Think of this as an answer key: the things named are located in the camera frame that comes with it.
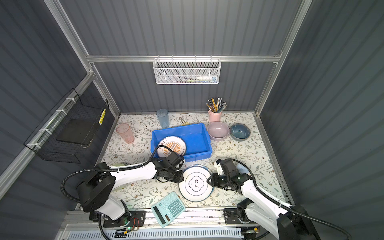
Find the blue grey bowl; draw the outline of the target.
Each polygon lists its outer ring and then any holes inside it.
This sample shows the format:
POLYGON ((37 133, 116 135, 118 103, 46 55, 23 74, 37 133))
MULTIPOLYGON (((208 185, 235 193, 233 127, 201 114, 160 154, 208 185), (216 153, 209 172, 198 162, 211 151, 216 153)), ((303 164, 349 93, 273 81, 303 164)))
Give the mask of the blue grey bowl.
POLYGON ((246 125, 236 123, 231 126, 230 135, 235 141, 243 142, 250 137, 251 131, 246 125))

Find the brass clip on table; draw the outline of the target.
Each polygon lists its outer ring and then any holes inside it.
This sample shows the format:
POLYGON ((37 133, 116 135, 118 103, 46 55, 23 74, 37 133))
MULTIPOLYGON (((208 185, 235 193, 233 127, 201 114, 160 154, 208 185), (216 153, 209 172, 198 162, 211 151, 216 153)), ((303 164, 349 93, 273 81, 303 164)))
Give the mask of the brass clip on table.
POLYGON ((179 117, 179 120, 181 121, 183 126, 189 125, 190 123, 185 121, 182 117, 179 117))

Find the black slab in basket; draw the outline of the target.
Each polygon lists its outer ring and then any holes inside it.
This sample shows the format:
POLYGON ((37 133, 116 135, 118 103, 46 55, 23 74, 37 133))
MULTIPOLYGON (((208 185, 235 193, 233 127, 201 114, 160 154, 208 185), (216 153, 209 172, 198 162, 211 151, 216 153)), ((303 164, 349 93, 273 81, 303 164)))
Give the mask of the black slab in basket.
POLYGON ((95 130, 93 122, 71 119, 57 136, 57 141, 88 146, 95 130))

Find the pink translucent tumbler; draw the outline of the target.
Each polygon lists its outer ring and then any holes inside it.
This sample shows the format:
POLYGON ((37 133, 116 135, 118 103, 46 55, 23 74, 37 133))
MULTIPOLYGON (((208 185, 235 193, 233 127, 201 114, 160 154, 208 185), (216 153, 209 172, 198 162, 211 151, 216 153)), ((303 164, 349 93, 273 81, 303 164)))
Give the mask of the pink translucent tumbler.
POLYGON ((118 125, 116 128, 116 132, 127 144, 131 144, 135 140, 132 128, 130 127, 129 124, 122 123, 118 125))

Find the pencils bundle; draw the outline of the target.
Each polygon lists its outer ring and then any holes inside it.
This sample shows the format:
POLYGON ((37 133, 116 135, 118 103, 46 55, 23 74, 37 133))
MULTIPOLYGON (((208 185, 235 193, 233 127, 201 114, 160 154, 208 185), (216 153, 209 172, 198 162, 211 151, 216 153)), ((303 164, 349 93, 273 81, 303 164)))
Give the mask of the pencils bundle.
POLYGON ((207 107, 212 113, 221 113, 223 110, 227 108, 227 102, 223 101, 222 98, 214 98, 208 99, 206 103, 207 107))

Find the pink bowl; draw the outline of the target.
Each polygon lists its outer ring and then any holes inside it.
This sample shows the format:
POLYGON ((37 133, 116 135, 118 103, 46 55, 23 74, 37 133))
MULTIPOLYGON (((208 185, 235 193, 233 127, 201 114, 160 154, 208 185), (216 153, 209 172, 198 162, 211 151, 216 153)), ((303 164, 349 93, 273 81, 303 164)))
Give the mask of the pink bowl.
POLYGON ((207 131, 210 139, 213 141, 222 141, 230 134, 230 129, 227 124, 222 122, 212 122, 208 125, 207 131))

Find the green bowl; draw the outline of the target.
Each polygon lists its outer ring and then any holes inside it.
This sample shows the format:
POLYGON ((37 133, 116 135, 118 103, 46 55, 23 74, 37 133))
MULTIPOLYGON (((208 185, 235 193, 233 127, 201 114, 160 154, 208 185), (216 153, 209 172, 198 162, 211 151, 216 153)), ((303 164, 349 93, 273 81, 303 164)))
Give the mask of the green bowl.
MULTIPOLYGON (((123 167, 125 167, 124 164, 113 164, 110 166, 111 169, 119 169, 123 167)), ((115 178, 115 185, 112 191, 117 191, 118 189, 121 189, 122 185, 124 185, 123 180, 126 177, 126 171, 110 172, 110 174, 115 178)))

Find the blue plastic bin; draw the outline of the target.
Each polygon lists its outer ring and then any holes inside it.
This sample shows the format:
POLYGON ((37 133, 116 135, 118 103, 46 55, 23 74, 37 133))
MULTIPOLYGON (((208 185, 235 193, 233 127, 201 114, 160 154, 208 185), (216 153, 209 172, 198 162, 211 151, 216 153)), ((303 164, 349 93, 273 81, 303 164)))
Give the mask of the blue plastic bin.
POLYGON ((154 152, 163 139, 172 136, 178 137, 185 142, 184 159, 186 162, 209 159, 212 156, 211 139, 203 123, 153 131, 151 152, 154 152))

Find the orange sunburst plate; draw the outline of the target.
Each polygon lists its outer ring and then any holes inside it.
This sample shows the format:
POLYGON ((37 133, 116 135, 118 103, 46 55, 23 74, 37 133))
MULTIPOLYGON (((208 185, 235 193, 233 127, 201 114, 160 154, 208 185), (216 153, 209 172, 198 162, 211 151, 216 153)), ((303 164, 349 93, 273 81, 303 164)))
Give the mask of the orange sunburst plate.
POLYGON ((168 157, 171 154, 171 149, 173 152, 177 153, 180 156, 183 156, 187 151, 187 145, 179 137, 169 136, 164 138, 159 142, 159 146, 166 146, 167 148, 161 147, 157 149, 157 154, 160 158, 168 157))

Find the yellow tag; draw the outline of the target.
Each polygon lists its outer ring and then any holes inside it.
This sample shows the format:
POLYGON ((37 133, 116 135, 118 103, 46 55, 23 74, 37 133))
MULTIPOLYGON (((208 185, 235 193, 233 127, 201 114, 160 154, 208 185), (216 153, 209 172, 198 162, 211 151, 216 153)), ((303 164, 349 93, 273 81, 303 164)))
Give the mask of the yellow tag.
POLYGON ((99 118, 99 121, 98 121, 98 124, 99 124, 99 125, 102 125, 102 124, 103 124, 105 115, 106 115, 106 109, 104 109, 104 110, 102 111, 101 115, 100 115, 100 118, 99 118))

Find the blue translucent tumbler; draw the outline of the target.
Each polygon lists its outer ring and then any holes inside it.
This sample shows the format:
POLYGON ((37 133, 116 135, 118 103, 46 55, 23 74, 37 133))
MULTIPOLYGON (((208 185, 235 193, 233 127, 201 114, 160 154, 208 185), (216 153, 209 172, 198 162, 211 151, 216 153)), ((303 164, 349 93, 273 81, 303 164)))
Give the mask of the blue translucent tumbler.
POLYGON ((156 112, 160 126, 165 129, 170 126, 169 112, 166 109, 160 109, 156 112))

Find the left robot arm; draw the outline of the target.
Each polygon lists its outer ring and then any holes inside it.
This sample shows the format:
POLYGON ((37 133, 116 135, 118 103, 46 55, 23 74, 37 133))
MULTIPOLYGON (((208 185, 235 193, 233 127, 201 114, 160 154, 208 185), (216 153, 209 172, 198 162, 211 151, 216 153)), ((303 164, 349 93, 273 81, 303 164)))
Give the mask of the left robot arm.
POLYGON ((145 163, 124 167, 109 167, 98 164, 77 186, 80 204, 85 213, 108 216, 113 221, 128 221, 130 212, 122 200, 112 196, 112 191, 126 184, 141 180, 163 178, 168 182, 180 183, 184 157, 172 152, 165 158, 151 158, 145 163))

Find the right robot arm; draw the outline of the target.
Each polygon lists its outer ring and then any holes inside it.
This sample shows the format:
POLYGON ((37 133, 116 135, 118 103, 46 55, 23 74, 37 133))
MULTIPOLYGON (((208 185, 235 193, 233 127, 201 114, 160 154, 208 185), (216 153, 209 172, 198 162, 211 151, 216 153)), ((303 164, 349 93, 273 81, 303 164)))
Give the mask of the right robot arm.
POLYGON ((237 204, 241 222, 255 222, 278 240, 319 240, 314 224, 300 206, 284 203, 265 192, 257 183, 249 167, 238 160, 215 162, 216 172, 207 183, 214 188, 234 191, 246 199, 237 204))

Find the teal calculator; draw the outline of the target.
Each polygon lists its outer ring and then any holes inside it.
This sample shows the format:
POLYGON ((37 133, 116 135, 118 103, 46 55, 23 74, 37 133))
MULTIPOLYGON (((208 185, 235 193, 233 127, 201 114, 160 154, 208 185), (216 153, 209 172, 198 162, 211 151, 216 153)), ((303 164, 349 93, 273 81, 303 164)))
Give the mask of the teal calculator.
POLYGON ((162 228, 174 221, 186 208, 175 192, 169 193, 158 203, 151 206, 151 210, 162 228))

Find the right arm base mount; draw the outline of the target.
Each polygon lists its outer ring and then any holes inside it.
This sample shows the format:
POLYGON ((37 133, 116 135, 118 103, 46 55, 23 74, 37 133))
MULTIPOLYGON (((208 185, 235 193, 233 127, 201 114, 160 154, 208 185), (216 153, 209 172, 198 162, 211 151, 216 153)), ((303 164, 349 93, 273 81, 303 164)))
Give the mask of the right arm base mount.
POLYGON ((223 215, 225 218, 225 223, 227 225, 236 225, 236 224, 254 224, 259 226, 258 223, 251 221, 246 216, 246 209, 250 208, 250 205, 254 202, 250 199, 245 199, 237 204, 235 208, 224 208, 223 215))

